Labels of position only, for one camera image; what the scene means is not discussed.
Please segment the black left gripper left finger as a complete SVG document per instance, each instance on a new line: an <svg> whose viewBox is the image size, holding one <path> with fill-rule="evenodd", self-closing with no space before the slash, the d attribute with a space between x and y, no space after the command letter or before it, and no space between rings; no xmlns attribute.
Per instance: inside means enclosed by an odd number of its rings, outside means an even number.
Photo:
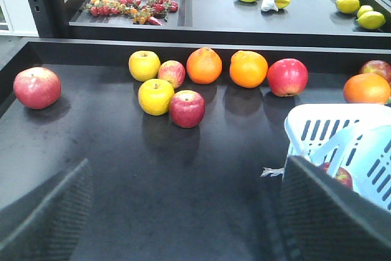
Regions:
<svg viewBox="0 0 391 261"><path fill-rule="evenodd" d="M70 260L93 202L87 159L1 208L1 260Z"/></svg>

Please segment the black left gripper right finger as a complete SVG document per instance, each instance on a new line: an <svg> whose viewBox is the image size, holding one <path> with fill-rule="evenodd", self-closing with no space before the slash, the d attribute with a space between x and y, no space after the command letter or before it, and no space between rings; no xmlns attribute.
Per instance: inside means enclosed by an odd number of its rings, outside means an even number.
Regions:
<svg viewBox="0 0 391 261"><path fill-rule="evenodd" d="M288 157L281 200L304 260L390 260L390 213L304 158Z"/></svg>

